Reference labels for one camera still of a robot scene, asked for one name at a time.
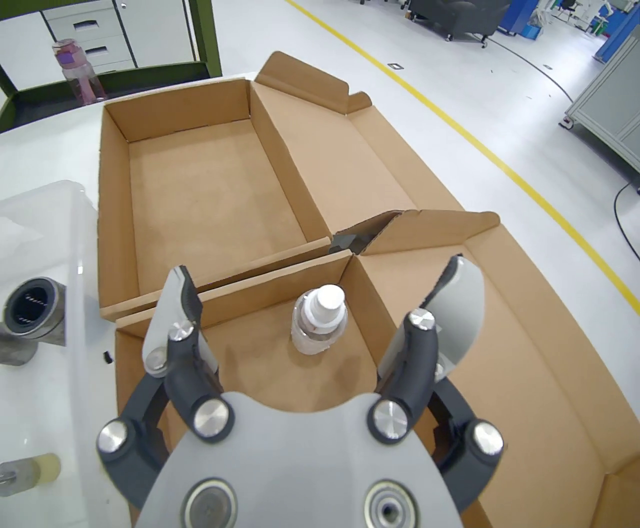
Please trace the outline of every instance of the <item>white floor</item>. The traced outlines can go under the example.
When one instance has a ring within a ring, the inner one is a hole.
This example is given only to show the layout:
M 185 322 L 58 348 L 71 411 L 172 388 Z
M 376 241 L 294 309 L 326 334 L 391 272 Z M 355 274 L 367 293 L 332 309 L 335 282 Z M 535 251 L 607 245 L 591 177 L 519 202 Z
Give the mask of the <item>white floor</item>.
M 274 50 L 366 91 L 465 208 L 492 210 L 574 314 L 640 417 L 640 319 L 575 242 L 515 183 L 404 88 L 284 0 L 212 0 L 223 73 L 256 71 Z M 442 108 L 541 193 L 640 298 L 640 262 L 615 224 L 625 178 L 579 134 L 557 125 L 570 102 L 549 79 L 490 43 L 446 42 L 404 18 L 391 0 L 298 0 L 323 22 Z M 602 40 L 553 19 L 538 41 L 494 39 L 525 56 L 576 97 L 603 67 Z M 640 247 L 640 199 L 627 189 L 621 220 Z

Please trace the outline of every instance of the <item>yellow floor line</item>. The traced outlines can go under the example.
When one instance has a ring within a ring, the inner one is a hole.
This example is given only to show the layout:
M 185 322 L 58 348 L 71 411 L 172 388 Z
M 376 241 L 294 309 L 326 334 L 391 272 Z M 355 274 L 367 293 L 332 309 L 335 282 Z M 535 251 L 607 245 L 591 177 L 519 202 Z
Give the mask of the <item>yellow floor line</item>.
M 320 20 L 315 15 L 304 9 L 304 7 L 296 4 L 293 0 L 285 0 L 285 2 L 292 7 L 295 7 L 298 11 L 304 14 L 306 17 L 313 20 L 318 26 L 327 30 L 335 38 L 338 38 L 354 50 L 359 55 L 362 55 L 367 61 L 373 64 L 376 68 L 389 76 L 406 91 L 413 95 L 418 101 L 431 110 L 436 116 L 442 119 L 447 125 L 453 128 L 458 134 L 465 138 L 471 145 L 478 149 L 491 163 L 504 172 L 515 184 L 525 191 L 531 199 L 534 200 L 551 218 L 553 218 L 557 224 L 564 229 L 564 231 L 582 248 L 582 250 L 589 256 L 589 258 L 600 268 L 602 273 L 612 282 L 613 286 L 622 294 L 626 301 L 631 305 L 635 312 L 640 315 L 640 301 L 634 296 L 632 291 L 622 281 L 622 279 L 616 274 L 615 271 L 606 263 L 606 261 L 598 254 L 598 252 L 591 247 L 591 245 L 584 239 L 584 237 L 578 233 L 578 230 L 573 227 L 567 219 L 562 216 L 548 201 L 546 201 L 542 195 L 531 187 L 526 181 L 523 180 L 519 174 L 509 167 L 504 161 L 502 161 L 496 154 L 494 154 L 482 141 L 476 138 L 471 132 L 458 123 L 453 117 L 447 114 L 442 108 L 435 103 L 427 99 L 423 94 L 418 92 L 412 85 L 407 83 L 404 79 L 398 76 L 391 68 L 382 64 L 379 60 L 371 56 L 364 51 L 356 43 L 349 40 L 347 37 L 338 33 L 331 26 Z

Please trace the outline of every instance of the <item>green frame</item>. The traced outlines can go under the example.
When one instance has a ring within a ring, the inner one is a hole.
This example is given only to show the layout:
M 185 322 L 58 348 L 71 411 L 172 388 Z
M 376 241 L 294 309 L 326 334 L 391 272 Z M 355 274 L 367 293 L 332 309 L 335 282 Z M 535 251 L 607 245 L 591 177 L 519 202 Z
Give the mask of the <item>green frame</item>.
M 0 20 L 88 1 L 91 0 L 0 0 Z M 189 0 L 189 8 L 200 61 L 135 68 L 98 75 L 107 93 L 170 86 L 222 75 L 211 0 Z M 13 128 L 21 104 L 47 104 L 73 97 L 69 85 L 64 81 L 18 90 L 1 65 L 0 89 L 7 96 L 6 102 L 0 109 L 0 133 Z

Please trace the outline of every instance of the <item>drawer handle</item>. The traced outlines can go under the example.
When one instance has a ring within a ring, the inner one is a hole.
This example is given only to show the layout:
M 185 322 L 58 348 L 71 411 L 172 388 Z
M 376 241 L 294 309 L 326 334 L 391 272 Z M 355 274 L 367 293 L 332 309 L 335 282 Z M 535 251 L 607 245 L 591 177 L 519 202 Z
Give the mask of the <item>drawer handle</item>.
M 76 22 L 74 24 L 74 29 L 76 31 L 82 31 L 84 29 L 99 28 L 99 27 L 100 26 L 98 25 L 97 20 L 83 20 L 82 22 Z
M 104 55 L 105 53 L 108 53 L 108 52 L 109 50 L 107 49 L 106 46 L 92 47 L 84 50 L 84 53 L 86 55 L 91 55 L 91 56 Z

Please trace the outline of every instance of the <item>white bottle cap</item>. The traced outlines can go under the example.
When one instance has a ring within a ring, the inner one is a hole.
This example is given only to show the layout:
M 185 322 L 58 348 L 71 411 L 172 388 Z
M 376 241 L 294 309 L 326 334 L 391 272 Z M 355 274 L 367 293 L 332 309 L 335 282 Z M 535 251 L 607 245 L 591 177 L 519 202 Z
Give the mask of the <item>white bottle cap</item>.
M 316 333 L 334 331 L 342 322 L 345 311 L 344 291 L 335 284 L 313 290 L 303 304 L 305 318 Z

